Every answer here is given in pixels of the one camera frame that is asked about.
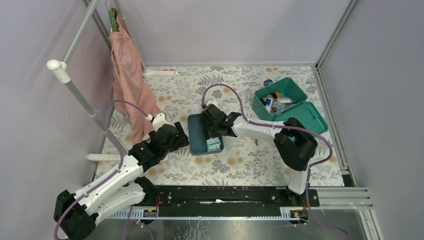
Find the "teal medical gauze packet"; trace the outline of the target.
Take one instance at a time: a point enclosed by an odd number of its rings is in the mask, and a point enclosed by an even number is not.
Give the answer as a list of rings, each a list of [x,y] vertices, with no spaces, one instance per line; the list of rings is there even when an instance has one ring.
[[[207,152],[215,152],[221,150],[221,140],[219,137],[210,138],[206,141]]]

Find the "dark teal divided tray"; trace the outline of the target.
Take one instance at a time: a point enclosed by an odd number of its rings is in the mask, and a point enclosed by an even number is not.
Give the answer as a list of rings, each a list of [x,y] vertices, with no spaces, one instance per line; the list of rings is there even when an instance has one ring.
[[[214,142],[215,145],[208,145],[211,141],[207,140],[204,136],[200,117],[200,114],[191,114],[187,119],[190,152],[194,156],[217,154],[222,152],[224,150],[223,137],[217,137]]]

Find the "brown orange-cap syrup bottle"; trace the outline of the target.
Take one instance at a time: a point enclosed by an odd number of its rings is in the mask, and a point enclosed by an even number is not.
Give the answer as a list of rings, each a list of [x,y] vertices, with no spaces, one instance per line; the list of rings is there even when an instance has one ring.
[[[267,102],[267,99],[272,99],[273,101],[276,100],[278,97],[280,97],[280,93],[279,92],[274,92],[274,93],[270,93],[267,94],[265,97],[260,98],[260,102],[265,105]]]

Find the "white gauze pad bag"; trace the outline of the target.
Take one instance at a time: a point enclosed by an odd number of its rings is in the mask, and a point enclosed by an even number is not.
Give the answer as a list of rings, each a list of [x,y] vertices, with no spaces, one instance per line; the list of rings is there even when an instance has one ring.
[[[294,101],[294,100],[292,100],[292,99],[291,99],[291,98],[289,98],[289,97],[280,96],[280,97],[278,97],[278,98],[277,98],[277,102],[278,102],[278,103],[280,103],[280,104],[282,104],[282,105],[291,105],[291,104],[293,104],[295,101]]]

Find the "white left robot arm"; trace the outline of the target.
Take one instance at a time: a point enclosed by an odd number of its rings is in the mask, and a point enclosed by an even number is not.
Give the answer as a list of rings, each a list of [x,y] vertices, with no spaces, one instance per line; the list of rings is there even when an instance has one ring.
[[[62,230],[69,240],[84,240],[107,217],[123,208],[155,200],[154,185],[143,176],[167,154],[189,145],[180,122],[165,123],[150,138],[135,144],[107,173],[74,193],[64,190],[56,198],[53,237]]]

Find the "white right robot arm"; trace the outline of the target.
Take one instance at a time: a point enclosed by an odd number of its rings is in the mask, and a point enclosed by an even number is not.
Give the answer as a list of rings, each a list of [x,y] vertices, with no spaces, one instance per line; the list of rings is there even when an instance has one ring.
[[[225,114],[213,103],[203,103],[201,107],[200,123],[207,139],[240,137],[274,144],[290,170],[287,201],[293,206],[299,206],[307,199],[307,169],[318,142],[299,120],[293,117],[278,123],[259,119],[246,120],[239,112]]]

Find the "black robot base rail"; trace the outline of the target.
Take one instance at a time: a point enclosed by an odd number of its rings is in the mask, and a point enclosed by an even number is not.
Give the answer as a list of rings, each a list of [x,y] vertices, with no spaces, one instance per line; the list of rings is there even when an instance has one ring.
[[[158,210],[159,217],[279,217],[281,208],[304,212],[319,207],[318,193],[297,194],[275,186],[158,185],[137,203]]]

